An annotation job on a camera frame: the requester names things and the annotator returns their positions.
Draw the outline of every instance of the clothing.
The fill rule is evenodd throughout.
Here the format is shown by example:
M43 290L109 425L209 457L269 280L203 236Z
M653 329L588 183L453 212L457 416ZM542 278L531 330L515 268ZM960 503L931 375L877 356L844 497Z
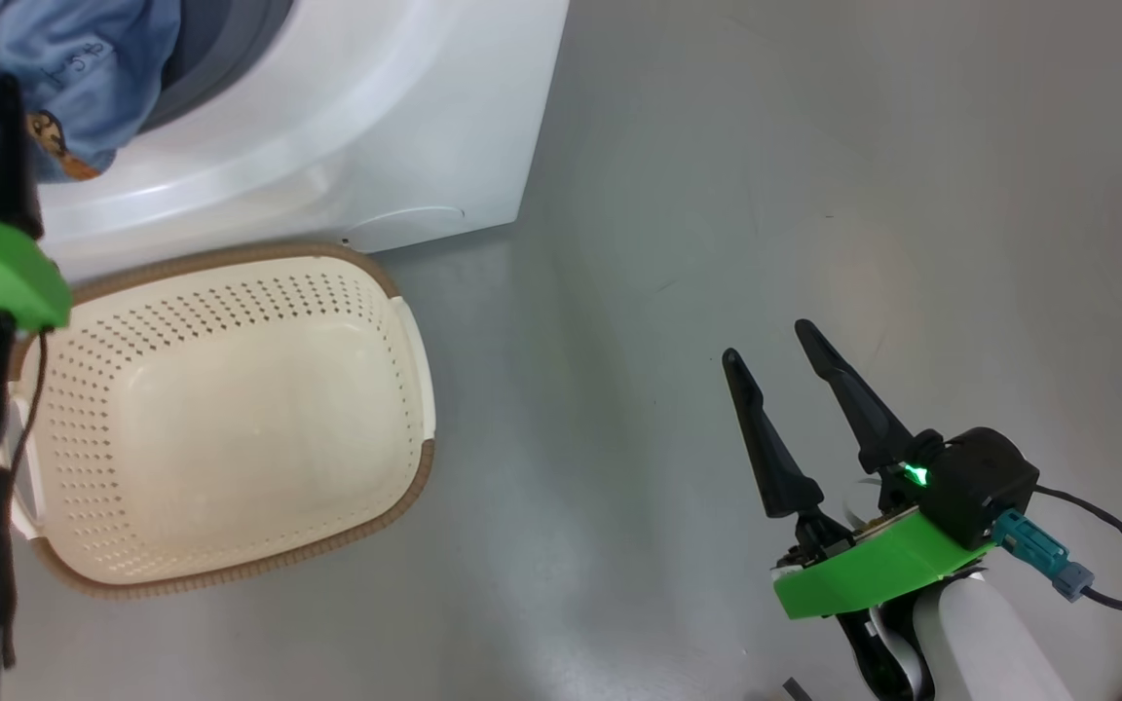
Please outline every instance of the clothing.
M17 76L38 182L110 167L150 114L180 0L0 0L0 72Z

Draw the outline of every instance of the green plastic part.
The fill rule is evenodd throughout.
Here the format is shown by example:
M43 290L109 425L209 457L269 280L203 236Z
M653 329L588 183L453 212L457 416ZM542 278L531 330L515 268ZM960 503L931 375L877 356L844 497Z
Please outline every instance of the green plastic part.
M934 584L992 548L963 550L918 511L840 555L779 578L773 590L792 620L863 611Z
M0 311L17 328L37 332L67 325L72 290L34 240L0 223Z

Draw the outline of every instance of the floor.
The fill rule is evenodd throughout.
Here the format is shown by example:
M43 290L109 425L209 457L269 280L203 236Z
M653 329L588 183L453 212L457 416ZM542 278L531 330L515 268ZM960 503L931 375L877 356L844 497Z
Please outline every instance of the floor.
M718 363L835 506L854 440L808 316L912 430L987 424L1122 515L1122 3L572 0L515 225L381 255L439 404L422 500L339 553L134 603L18 563L4 697L868 698L787 621ZM1122 596L1122 542L1030 514ZM1122 614L990 578L1077 700Z

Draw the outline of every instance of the washing machine drum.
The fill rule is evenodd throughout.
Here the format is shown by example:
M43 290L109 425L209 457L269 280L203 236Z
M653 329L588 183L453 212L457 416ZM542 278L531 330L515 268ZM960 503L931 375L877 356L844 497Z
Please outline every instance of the washing machine drum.
M160 128L223 92L279 34L293 0L182 0L180 37L164 90L141 131Z

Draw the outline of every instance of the cable connector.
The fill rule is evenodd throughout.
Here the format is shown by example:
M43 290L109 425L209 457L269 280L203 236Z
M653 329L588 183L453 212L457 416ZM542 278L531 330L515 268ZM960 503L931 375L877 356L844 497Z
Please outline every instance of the cable connector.
M1032 564L1068 601L1082 598L1082 591L1094 584L1094 573L1085 564L1068 560L1063 543L1015 509L1003 511L993 523L993 542L1017 560Z

